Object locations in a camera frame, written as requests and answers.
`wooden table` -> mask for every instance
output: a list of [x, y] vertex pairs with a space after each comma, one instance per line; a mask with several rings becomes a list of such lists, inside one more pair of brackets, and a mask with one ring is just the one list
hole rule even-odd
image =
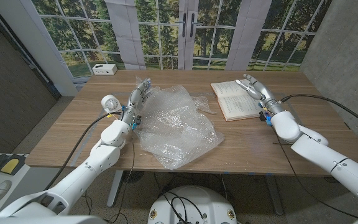
[[[216, 115], [206, 114], [213, 121], [217, 131], [225, 140], [216, 148], [193, 162], [177, 169], [178, 172], [209, 172], [230, 174], [274, 174], [293, 175], [281, 148], [273, 142], [277, 138], [273, 130], [258, 118], [226, 122], [219, 109], [218, 101], [210, 83], [241, 79], [244, 72], [232, 71], [168, 71], [168, 70], [120, 70], [114, 76], [93, 76], [56, 120], [46, 135], [26, 159], [32, 167], [60, 167], [85, 128], [103, 114], [101, 99], [113, 94], [126, 104], [129, 93], [135, 87], [135, 77], [151, 78], [152, 86], [168, 88], [183, 85], [193, 96], [204, 95]], [[311, 82], [300, 72], [247, 72], [272, 90], [277, 99], [284, 95], [307, 93], [320, 95]], [[314, 98], [292, 98], [284, 107], [295, 111], [307, 128], [313, 129], [329, 141], [334, 150], [358, 162], [358, 138], [344, 124], [333, 108], [325, 101]], [[101, 131], [114, 118], [102, 119], [89, 138], [84, 138], [74, 153], [69, 166], [80, 165], [99, 140]], [[154, 156], [140, 147], [134, 136], [134, 170], [164, 171]], [[329, 175], [308, 162], [289, 146], [285, 150], [298, 175]], [[132, 166], [132, 144], [128, 135], [127, 144], [121, 150], [121, 157], [112, 168], [129, 170]]]

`glass window pane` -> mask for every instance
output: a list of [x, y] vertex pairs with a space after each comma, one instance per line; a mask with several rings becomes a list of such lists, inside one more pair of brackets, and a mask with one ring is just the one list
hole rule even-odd
[[119, 52], [116, 35], [110, 22], [91, 22], [91, 25], [102, 50]]
[[292, 58], [289, 61], [290, 63], [299, 63], [299, 64], [302, 63], [313, 38], [314, 38], [314, 35], [305, 35], [302, 38], [301, 42], [299, 43], [298, 47], [296, 48], [296, 51], [294, 52], [294, 54], [292, 55]]
[[270, 58], [270, 61], [286, 63], [300, 39], [300, 34], [283, 33], [272, 54], [272, 57]]
[[86, 59], [88, 59], [89, 65], [91, 68], [94, 67], [97, 63], [105, 64], [106, 62], [103, 59], [102, 53], [97, 51], [86, 51]]
[[311, 23], [309, 27], [309, 32], [317, 32], [318, 28], [320, 27], [321, 22], [324, 19], [324, 16], [327, 13], [328, 7], [331, 4], [332, 0], [325, 0], [323, 4], [321, 5], [319, 11], [316, 14], [316, 17], [314, 17], [313, 22]]
[[224, 70], [226, 67], [226, 61], [212, 60], [209, 66], [210, 70]]
[[256, 43], [254, 53], [252, 54], [252, 59], [267, 60], [273, 50], [278, 34], [278, 32], [262, 31]]
[[249, 62], [247, 71], [263, 71], [265, 63], [262, 62]]
[[157, 22], [155, 0], [135, 0], [135, 7], [139, 22]]
[[249, 61], [248, 66], [247, 66], [247, 71], [252, 71], [253, 67], [255, 65], [254, 61]]
[[58, 50], [79, 49], [74, 35], [64, 19], [41, 18]]
[[236, 26], [242, 0], [225, 0], [219, 15], [219, 25]]
[[61, 16], [55, 0], [32, 0], [38, 14]]
[[143, 54], [160, 55], [157, 26], [139, 25]]
[[285, 29], [305, 31], [319, 3], [320, 0], [298, 0]]
[[83, 49], [97, 49], [98, 46], [93, 38], [92, 30], [87, 21], [70, 19], [69, 23], [73, 28], [78, 41]]
[[286, 71], [286, 72], [297, 72], [297, 71], [299, 71], [299, 66], [287, 65], [284, 68], [284, 71]]
[[174, 57], [165, 57], [162, 58], [162, 68], [163, 69], [178, 69], [178, 59]]
[[293, 0], [273, 0], [268, 10], [263, 29], [281, 29]]
[[281, 71], [283, 70], [285, 64], [279, 65], [279, 64], [267, 64], [265, 71]]
[[104, 54], [107, 63], [115, 63], [118, 69], [125, 69], [125, 64], [122, 62], [121, 55], [119, 54]]
[[231, 40], [233, 39], [234, 29], [217, 28], [215, 33], [215, 43], [212, 51], [213, 58], [227, 58], [229, 55]]
[[161, 70], [159, 57], [144, 57], [147, 70]]
[[197, 22], [203, 26], [214, 26], [218, 18], [219, 1], [217, 0], [202, 0], [198, 3]]
[[90, 19], [110, 19], [104, 0], [82, 0], [86, 15]]
[[65, 16], [85, 18], [84, 10], [78, 0], [59, 0], [59, 3]]
[[160, 26], [162, 55], [178, 55], [178, 27]]
[[179, 20], [179, 0], [158, 0], [161, 23], [175, 23]]
[[209, 58], [213, 34], [214, 34], [213, 28], [196, 29], [194, 53], [193, 53], [195, 57]]
[[81, 52], [67, 52], [61, 55], [74, 78], [92, 75]]
[[193, 70], [208, 70], [208, 60], [193, 59]]

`yellow sticker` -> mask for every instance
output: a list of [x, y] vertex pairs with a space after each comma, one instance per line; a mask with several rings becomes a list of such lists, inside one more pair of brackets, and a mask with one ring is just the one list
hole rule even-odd
[[18, 159], [11, 159], [9, 162], [7, 162], [4, 167], [1, 169], [2, 172], [11, 174], [12, 171], [15, 169], [15, 167], [18, 165], [19, 160]]

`round gauge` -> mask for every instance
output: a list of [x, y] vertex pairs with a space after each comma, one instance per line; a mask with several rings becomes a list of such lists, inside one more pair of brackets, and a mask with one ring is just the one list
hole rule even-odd
[[107, 95], [102, 99], [102, 107], [107, 113], [116, 112], [121, 109], [121, 104], [113, 95]]

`robotic arm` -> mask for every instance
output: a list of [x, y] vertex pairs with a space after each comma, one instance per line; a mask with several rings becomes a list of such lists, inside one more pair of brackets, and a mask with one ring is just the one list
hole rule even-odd
[[[0, 212], [0, 218], [68, 215], [71, 207], [94, 179], [118, 161], [120, 150], [125, 145], [124, 136], [131, 128], [135, 129], [136, 125], [140, 124], [141, 117], [138, 114], [148, 97], [149, 88], [150, 79], [145, 79], [136, 87], [127, 106], [122, 107], [120, 118], [102, 132], [101, 139], [81, 165], [51, 189], [17, 199]], [[117, 110], [119, 102], [112, 95], [108, 95], [103, 98], [102, 105], [107, 112], [113, 112]]]
[[296, 123], [289, 111], [285, 111], [272, 92], [250, 75], [244, 75], [249, 83], [236, 83], [245, 89], [267, 112], [266, 119], [282, 139], [293, 142], [291, 148], [305, 159], [330, 173], [343, 186], [358, 196], [358, 163], [328, 147], [328, 140], [316, 131]]

